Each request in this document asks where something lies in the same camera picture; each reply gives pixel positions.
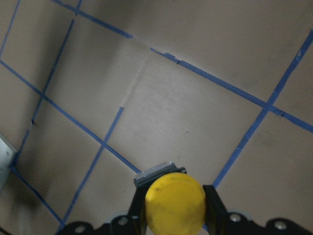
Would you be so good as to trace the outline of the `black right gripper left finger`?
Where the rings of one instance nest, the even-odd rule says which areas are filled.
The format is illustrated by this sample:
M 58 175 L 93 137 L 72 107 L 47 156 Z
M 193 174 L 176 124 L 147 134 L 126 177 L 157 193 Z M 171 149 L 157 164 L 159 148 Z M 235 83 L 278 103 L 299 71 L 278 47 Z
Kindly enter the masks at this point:
M 145 235 L 147 231 L 145 214 L 145 197 L 147 191 L 148 187 L 138 187 L 128 210 L 128 216 L 131 219 L 134 235 Z

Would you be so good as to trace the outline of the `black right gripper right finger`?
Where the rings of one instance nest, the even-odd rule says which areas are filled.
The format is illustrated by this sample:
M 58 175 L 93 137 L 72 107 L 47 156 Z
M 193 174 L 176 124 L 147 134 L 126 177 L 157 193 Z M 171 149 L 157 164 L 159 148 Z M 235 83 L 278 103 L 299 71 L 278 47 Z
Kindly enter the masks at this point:
M 213 185 L 203 185 L 205 192 L 205 225 L 210 235 L 225 235 L 228 212 Z

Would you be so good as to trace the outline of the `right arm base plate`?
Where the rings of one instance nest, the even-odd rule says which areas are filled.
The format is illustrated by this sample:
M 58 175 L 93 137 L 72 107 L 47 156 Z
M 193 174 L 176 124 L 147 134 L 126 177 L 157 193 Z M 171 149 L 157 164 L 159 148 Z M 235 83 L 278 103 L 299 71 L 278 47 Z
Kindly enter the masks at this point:
M 16 148 L 8 141 L 8 139 L 0 134 L 0 192 L 3 191 L 9 178 L 10 166 L 17 153 Z

